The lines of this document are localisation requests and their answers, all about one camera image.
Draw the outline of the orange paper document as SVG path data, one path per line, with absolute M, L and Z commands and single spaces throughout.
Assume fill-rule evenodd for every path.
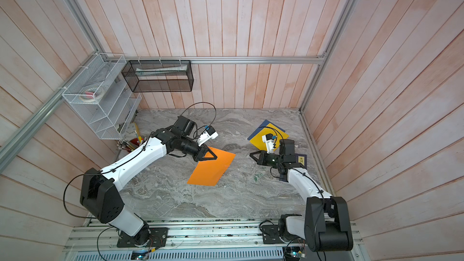
M 217 185 L 236 156 L 234 153 L 222 151 L 214 147 L 211 150 L 215 153 L 217 159 L 200 161 L 187 181 L 188 184 L 197 186 Z

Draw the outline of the yellow paper document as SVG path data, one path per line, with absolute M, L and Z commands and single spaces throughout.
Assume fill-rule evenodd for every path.
M 289 135 L 286 132 L 281 132 L 277 130 L 274 125 L 264 126 L 262 130 L 249 142 L 258 148 L 258 150 L 266 151 L 265 144 L 262 141 L 262 136 L 265 134 L 274 134 L 277 136 L 277 148 L 280 146 L 280 140 L 287 139 Z

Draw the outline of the blue paper document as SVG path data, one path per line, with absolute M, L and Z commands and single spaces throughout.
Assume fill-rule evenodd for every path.
M 247 138 L 248 141 L 250 141 L 251 139 L 253 139 L 261 130 L 264 126 L 269 126 L 269 125 L 274 125 L 276 127 L 277 130 L 280 130 L 281 132 L 285 132 L 284 129 L 282 129 L 281 127 L 275 125 L 274 123 L 270 122 L 269 120 L 264 120 L 260 125 L 259 127 Z

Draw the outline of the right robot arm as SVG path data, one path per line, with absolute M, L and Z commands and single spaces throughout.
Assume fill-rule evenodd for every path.
M 311 251 L 350 251 L 354 247 L 348 204 L 344 198 L 325 191 L 299 162 L 293 140 L 280 140 L 279 153 L 270 145 L 250 153 L 259 166 L 277 169 L 280 181 L 287 182 L 302 197 L 304 215 L 281 215 L 277 231 L 285 242 L 304 240 Z

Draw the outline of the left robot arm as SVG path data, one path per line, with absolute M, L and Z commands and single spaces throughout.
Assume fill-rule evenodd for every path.
M 109 224 L 131 238 L 137 247 L 143 246 L 150 236 L 146 221 L 125 207 L 120 191 L 147 166 L 173 151 L 192 156 L 194 161 L 216 160 L 217 156 L 205 144 L 218 136 L 213 126 L 191 138 L 195 122 L 179 116 L 175 124 L 151 132 L 147 141 L 117 162 L 97 171 L 83 174 L 80 203 L 101 223 Z

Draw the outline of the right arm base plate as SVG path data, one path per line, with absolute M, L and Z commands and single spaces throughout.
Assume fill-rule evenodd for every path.
M 264 244 L 284 244 L 294 241 L 303 241 L 295 234 L 288 233 L 283 226 L 274 225 L 270 222 L 264 222 L 259 225 L 259 230 L 262 233 L 262 239 Z

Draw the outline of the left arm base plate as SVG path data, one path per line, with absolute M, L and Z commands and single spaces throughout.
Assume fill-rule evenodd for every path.
M 161 248 L 166 246 L 168 236 L 166 227 L 148 227 L 144 226 L 135 236 L 130 236 L 125 232 L 119 232 L 117 248 L 130 247 L 152 247 Z

